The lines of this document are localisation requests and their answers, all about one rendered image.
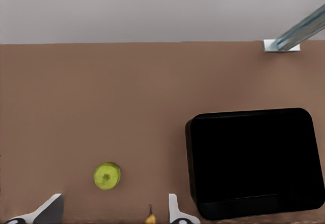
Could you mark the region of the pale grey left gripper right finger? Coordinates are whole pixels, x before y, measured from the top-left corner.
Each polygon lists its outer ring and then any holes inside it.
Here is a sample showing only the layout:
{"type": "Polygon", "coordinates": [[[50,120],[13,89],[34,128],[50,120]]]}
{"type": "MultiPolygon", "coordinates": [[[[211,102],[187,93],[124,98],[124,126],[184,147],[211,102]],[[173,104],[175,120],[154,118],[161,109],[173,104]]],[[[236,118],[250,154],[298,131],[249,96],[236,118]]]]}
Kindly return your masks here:
{"type": "Polygon", "coordinates": [[[169,194],[169,222],[170,224],[200,224],[200,220],[179,210],[176,194],[169,194]]]}

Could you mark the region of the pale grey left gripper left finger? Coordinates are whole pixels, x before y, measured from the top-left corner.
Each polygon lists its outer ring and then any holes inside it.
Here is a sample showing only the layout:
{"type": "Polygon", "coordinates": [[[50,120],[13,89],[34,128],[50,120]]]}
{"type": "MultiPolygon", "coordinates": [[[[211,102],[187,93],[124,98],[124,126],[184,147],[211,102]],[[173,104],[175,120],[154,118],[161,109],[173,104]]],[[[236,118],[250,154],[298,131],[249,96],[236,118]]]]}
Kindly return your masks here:
{"type": "Polygon", "coordinates": [[[4,224],[61,224],[63,221],[63,194],[54,194],[34,212],[13,217],[4,224]]]}

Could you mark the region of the green apple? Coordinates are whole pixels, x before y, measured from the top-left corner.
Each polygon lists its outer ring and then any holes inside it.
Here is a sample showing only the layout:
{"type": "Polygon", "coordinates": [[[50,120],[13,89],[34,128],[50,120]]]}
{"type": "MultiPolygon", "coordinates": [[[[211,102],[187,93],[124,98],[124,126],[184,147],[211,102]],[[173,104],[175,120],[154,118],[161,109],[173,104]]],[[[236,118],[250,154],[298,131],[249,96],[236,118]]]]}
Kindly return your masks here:
{"type": "Polygon", "coordinates": [[[120,167],[113,162],[104,162],[97,166],[93,174],[95,185],[102,190],[113,189],[119,183],[120,167]]]}

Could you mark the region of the black rectangular tray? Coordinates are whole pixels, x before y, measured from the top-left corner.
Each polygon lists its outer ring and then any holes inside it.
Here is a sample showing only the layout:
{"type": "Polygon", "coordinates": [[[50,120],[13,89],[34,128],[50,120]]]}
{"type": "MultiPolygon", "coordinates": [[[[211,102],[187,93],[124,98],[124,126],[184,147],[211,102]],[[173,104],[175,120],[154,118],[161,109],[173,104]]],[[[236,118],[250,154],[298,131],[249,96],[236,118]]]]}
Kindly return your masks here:
{"type": "Polygon", "coordinates": [[[313,120],[302,108],[199,114],[185,126],[191,197],[207,220],[325,204],[313,120]]]}

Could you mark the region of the silver frame post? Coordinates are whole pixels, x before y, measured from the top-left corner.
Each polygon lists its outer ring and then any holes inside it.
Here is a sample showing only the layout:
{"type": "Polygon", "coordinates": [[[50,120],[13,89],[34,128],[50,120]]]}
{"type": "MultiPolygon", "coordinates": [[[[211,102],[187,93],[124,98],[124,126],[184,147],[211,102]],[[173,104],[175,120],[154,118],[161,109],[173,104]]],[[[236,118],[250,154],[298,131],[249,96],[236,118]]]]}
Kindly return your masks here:
{"type": "Polygon", "coordinates": [[[263,50],[270,53],[300,51],[300,44],[325,29],[325,4],[276,39],[264,39],[263,50]]]}

